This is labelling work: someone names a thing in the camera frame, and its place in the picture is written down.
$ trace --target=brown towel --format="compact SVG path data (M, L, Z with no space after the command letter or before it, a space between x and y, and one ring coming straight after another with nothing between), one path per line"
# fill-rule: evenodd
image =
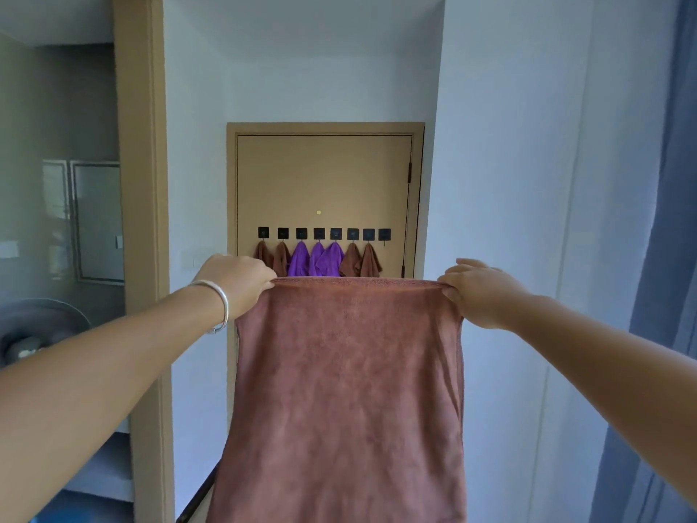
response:
M342 277L360 276L360 251L353 242L348 245L344 260L339 264L339 274Z
M254 250L254 258L262 261L269 268L273 268L273 255L266 247L266 242L263 240L257 244L257 249Z
M207 522L465 522L462 319L441 285L275 284L237 321Z
M288 277L288 264L290 262L291 253L288 251L288 246L285 242L279 243L273 254L273 270L278 277Z
M360 276L361 277L380 277L380 272L383 267L378 262L378 256L375 254L375 250L370 245L370 242L365 245L363 250L363 262L360 265Z

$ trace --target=shelf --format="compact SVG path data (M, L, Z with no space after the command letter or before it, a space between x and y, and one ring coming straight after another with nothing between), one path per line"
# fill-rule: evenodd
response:
M114 433L97 453L65 485L82 492L119 501L133 501L130 438Z
M133 523L133 504L64 490L41 510L36 523Z
M130 417L127 416L117 427L117 433L130 433Z

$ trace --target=forearm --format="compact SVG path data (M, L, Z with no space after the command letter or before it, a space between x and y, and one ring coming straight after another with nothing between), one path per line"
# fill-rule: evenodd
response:
M191 287L5 369L0 396L12 400L0 402L3 520L31 519L162 370L221 315L213 290ZM48 469L50 474L41 472Z
M697 506L697 362L528 297L509 329L567 377L629 444Z

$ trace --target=purple towel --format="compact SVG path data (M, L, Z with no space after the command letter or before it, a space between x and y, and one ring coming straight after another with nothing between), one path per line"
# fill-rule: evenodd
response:
M322 277L339 277L339 266L344 260L342 247L332 242L317 260L317 270Z
M307 246L304 242L300 241L298 245L295 246L295 251L291 258L291 265L288 267L288 276L307 277L308 268L309 253L307 252Z
M309 277L321 277L322 276L322 272L320 272L317 268L317 261L319 260L319 258L322 256L323 253L324 253L324 246L322 246L321 242L318 242L312 248L312 253L309 256L309 268L308 268L308 272L307 272Z

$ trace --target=hand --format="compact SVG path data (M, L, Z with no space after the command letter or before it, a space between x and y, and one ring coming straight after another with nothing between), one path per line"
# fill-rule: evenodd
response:
M222 288L232 320L257 304L261 292L273 288L271 281L275 278L274 270L258 259L216 254L204 263L194 280L212 281Z
M458 259L439 281L452 287L443 293L464 318L483 328L506 329L515 305L530 296L508 273L475 259Z

